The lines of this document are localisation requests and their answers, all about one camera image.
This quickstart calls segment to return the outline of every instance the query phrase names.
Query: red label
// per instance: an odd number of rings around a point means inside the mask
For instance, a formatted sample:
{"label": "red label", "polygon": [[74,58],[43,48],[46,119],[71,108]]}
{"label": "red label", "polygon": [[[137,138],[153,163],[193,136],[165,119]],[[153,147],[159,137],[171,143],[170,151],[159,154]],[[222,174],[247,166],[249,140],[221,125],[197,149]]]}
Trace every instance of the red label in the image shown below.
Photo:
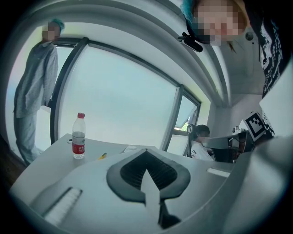
{"label": "red label", "polygon": [[84,154],[84,151],[85,151],[84,146],[85,145],[77,145],[77,144],[72,143],[72,151],[73,151],[73,153],[75,153],[75,154]]}

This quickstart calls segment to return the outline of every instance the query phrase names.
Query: white table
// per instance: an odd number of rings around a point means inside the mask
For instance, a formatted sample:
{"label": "white table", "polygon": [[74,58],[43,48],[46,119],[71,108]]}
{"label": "white table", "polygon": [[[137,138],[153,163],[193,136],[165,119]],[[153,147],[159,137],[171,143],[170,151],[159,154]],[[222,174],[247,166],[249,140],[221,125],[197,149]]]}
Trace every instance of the white table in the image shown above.
{"label": "white table", "polygon": [[[76,160],[72,156],[72,145],[67,143],[71,134],[66,134],[51,145],[33,161],[19,176],[10,193],[29,205],[46,187],[66,176],[76,167],[92,162],[107,153],[107,157],[120,154],[128,145],[86,139],[85,158]],[[154,146],[137,146],[141,149],[154,149]]]}

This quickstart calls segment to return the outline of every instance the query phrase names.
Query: glass pane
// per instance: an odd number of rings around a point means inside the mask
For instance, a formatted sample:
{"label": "glass pane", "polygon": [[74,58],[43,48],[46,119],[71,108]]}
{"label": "glass pane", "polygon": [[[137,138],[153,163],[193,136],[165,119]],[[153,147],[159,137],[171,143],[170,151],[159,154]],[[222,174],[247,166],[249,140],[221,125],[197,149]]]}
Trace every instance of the glass pane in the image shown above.
{"label": "glass pane", "polygon": [[190,116],[194,113],[196,109],[197,106],[193,102],[189,101],[185,96],[183,96],[175,127],[182,128],[184,125],[187,126],[187,120],[190,118]]}
{"label": "glass pane", "polygon": [[183,155],[187,146],[187,136],[172,135],[167,152]]}
{"label": "glass pane", "polygon": [[175,86],[147,68],[87,47],[63,91],[59,138],[71,133],[77,113],[83,112],[86,138],[159,149],[175,92]]}
{"label": "glass pane", "polygon": [[[57,47],[58,53],[58,74],[57,77],[65,63],[67,57],[71,53],[73,48],[69,47]],[[46,150],[51,145],[50,138],[50,112],[51,109],[42,106],[37,113],[37,128],[36,128],[36,146],[41,150]]]}

